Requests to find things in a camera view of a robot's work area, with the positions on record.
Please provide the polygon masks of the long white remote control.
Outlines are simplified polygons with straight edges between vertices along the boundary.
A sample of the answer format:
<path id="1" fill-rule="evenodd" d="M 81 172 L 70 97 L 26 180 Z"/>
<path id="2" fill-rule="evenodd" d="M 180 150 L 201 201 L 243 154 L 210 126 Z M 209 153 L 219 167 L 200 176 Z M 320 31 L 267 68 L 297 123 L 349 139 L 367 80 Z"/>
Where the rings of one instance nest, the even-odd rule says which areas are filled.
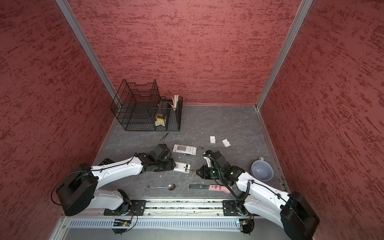
<path id="1" fill-rule="evenodd" d="M 197 153 L 197 147 L 175 144 L 173 147 L 173 152 L 195 156 Z"/>

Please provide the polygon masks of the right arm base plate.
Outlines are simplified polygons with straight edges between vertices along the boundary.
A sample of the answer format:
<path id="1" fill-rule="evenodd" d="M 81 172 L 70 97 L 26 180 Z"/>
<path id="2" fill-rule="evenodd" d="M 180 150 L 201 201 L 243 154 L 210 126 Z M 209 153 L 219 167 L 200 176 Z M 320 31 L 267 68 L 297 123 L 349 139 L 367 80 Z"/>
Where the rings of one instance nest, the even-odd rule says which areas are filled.
<path id="1" fill-rule="evenodd" d="M 237 200 L 224 200 L 223 202 L 223 213 L 226 217 L 231 216 L 249 216 L 250 213 L 247 211 L 243 203 Z"/>

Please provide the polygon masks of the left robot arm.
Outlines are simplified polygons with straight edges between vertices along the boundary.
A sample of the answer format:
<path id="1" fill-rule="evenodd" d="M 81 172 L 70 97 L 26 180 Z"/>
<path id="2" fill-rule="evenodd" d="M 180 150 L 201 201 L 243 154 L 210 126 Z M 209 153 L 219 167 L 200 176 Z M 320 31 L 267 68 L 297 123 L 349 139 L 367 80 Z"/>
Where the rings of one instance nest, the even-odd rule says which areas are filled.
<path id="1" fill-rule="evenodd" d="M 123 190 L 107 191 L 102 187 L 117 180 L 146 172 L 173 171 L 179 164 L 171 157 L 166 144 L 159 144 L 150 153 L 135 153 L 127 160 L 108 161 L 105 165 L 78 165 L 52 190 L 57 196 L 55 205 L 61 206 L 67 217 L 89 209 L 105 209 L 112 215 L 125 215 L 130 210 L 130 199 Z"/>

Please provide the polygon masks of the orange black screwdriver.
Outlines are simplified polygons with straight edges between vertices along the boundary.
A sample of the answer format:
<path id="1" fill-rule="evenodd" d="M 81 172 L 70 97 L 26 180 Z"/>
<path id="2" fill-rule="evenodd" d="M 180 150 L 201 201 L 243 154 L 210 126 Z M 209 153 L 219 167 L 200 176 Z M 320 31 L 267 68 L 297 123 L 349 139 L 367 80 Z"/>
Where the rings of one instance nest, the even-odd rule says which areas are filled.
<path id="1" fill-rule="evenodd" d="M 198 171 L 198 170 L 189 170 L 189 174 L 194 174 L 194 175 L 198 175 L 198 176 L 200 176 L 200 175 L 201 175 L 201 172 Z"/>

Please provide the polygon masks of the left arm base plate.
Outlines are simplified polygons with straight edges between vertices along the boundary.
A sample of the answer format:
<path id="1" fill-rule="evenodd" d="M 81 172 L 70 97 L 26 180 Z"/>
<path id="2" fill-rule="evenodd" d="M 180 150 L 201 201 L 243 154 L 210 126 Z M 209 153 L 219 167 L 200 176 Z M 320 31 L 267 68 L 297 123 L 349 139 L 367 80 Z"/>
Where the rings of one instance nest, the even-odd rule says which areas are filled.
<path id="1" fill-rule="evenodd" d="M 116 210 L 104 210 L 104 216 L 142 216 L 146 208 L 146 200 L 123 202 Z"/>

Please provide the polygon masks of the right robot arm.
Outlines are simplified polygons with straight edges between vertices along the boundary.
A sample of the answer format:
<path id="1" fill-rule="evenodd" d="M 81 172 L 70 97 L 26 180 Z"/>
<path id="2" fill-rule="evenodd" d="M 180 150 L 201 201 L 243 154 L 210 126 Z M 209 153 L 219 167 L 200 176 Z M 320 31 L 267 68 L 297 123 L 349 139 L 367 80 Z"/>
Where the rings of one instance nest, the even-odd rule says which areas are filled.
<path id="1" fill-rule="evenodd" d="M 275 189 L 238 166 L 232 166 L 219 151 L 203 154 L 207 164 L 195 174 L 206 180 L 219 180 L 248 214 L 258 215 L 284 229 L 292 240 L 311 240 L 320 224 L 305 197 L 298 192 Z"/>

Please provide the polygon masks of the small white AC remote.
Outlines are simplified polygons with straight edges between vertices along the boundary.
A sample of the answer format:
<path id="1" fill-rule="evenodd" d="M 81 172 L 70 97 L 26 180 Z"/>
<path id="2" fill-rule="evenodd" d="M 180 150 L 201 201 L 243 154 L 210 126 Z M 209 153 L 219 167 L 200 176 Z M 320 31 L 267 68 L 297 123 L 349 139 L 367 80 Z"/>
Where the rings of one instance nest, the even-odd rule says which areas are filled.
<path id="1" fill-rule="evenodd" d="M 188 173 L 189 173 L 189 170 L 191 169 L 191 165 L 189 165 L 187 171 L 185 170 L 185 166 L 186 166 L 186 163 L 175 162 L 175 167 L 174 167 L 173 170 L 176 171 L 176 172 L 181 172 L 181 173 L 186 173 L 186 174 L 188 174 Z"/>

